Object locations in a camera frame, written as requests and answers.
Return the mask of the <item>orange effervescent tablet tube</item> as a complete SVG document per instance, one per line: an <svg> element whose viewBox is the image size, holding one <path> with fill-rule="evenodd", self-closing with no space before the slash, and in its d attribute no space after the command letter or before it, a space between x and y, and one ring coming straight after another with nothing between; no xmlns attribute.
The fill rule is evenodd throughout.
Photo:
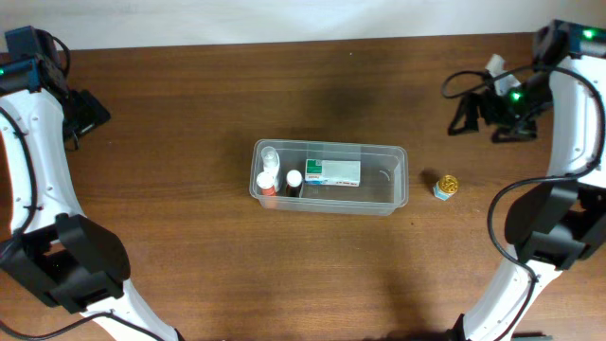
<svg viewBox="0 0 606 341"><path fill-rule="evenodd" d="M263 171L257 176L257 186L264 196L276 196L276 179L268 171Z"/></svg>

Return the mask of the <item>small jar with gold lid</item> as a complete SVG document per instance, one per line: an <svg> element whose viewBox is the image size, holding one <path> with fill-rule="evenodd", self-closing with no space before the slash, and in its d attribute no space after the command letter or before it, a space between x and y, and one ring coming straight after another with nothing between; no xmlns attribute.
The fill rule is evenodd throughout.
<svg viewBox="0 0 606 341"><path fill-rule="evenodd" d="M442 201L447 201L459 190L459 181L456 177L447 174L437 180L433 186L434 196Z"/></svg>

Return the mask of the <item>dark bottle with white cap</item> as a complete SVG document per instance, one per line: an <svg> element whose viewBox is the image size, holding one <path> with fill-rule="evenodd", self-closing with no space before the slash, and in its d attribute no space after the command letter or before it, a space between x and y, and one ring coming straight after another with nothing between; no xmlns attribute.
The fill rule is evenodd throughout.
<svg viewBox="0 0 606 341"><path fill-rule="evenodd" d="M299 170L289 170L286 174L286 195L288 197L299 197L302 186L303 176Z"/></svg>

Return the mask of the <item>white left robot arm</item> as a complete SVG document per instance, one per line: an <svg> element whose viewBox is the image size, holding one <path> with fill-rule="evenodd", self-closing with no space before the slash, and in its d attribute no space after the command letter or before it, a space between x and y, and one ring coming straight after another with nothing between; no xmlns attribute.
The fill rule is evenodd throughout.
<svg viewBox="0 0 606 341"><path fill-rule="evenodd" d="M69 88L66 45L32 26L6 32L1 138L8 162L10 237L1 268L45 306L98 323L115 340L179 340L135 290L119 237L91 221L77 199L65 144L111 115L87 90Z"/></svg>

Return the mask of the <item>white medicine box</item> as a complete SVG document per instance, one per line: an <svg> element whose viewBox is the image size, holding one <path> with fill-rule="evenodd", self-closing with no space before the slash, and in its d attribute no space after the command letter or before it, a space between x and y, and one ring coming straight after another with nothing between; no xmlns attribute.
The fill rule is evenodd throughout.
<svg viewBox="0 0 606 341"><path fill-rule="evenodd" d="M304 180L310 185L357 188L361 183L361 162L307 159Z"/></svg>

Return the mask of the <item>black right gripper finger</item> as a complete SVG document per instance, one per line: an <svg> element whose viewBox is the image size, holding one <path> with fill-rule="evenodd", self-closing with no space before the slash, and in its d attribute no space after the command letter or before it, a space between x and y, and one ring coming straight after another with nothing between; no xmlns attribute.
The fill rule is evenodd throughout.
<svg viewBox="0 0 606 341"><path fill-rule="evenodd" d="M520 127L499 127L491 136L492 143L528 142L537 138L537 125L527 123Z"/></svg>
<svg viewBox="0 0 606 341"><path fill-rule="evenodd" d="M448 135L464 135L479 131L481 96L478 94L464 95L455 111L454 119L448 127Z"/></svg>

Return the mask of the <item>white bottle with clear cap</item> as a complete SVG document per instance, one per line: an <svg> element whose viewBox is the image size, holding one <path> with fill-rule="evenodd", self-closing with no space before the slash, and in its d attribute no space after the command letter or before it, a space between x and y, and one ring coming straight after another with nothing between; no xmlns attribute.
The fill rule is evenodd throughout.
<svg viewBox="0 0 606 341"><path fill-rule="evenodd" d="M274 176L274 187L276 191L280 190L280 160L274 147L264 147L261 152L261 161L263 170Z"/></svg>

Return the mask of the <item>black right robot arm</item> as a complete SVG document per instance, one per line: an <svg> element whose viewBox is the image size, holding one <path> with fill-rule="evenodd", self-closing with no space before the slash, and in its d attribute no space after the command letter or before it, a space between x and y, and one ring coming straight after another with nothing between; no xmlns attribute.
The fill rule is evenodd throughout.
<svg viewBox="0 0 606 341"><path fill-rule="evenodd" d="M540 292L605 241L605 32L554 20L533 37L530 77L519 81L493 56L480 83L457 94L450 135L495 126L495 143L526 142L551 111L547 174L518 182L508 210L502 263L476 305L445 332L448 340L511 340Z"/></svg>

